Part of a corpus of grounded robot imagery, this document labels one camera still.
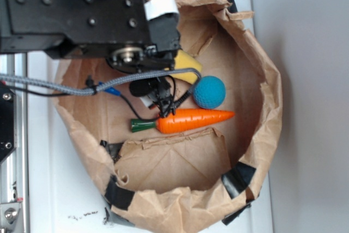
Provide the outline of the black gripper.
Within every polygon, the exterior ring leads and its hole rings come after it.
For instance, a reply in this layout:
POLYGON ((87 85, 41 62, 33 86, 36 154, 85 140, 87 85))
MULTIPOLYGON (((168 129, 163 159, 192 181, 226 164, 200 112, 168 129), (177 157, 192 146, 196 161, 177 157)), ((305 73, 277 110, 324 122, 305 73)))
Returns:
POLYGON ((1 53, 30 51, 126 73, 158 67, 144 0, 1 0, 1 53))

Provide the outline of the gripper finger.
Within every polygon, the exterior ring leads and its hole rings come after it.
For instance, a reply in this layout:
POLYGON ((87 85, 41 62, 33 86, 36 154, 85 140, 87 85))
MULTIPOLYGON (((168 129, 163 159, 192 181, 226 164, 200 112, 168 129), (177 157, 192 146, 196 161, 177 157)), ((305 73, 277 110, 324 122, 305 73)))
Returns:
POLYGON ((180 48, 179 10, 175 0, 149 0, 144 4, 146 19, 153 44, 158 52, 180 48))

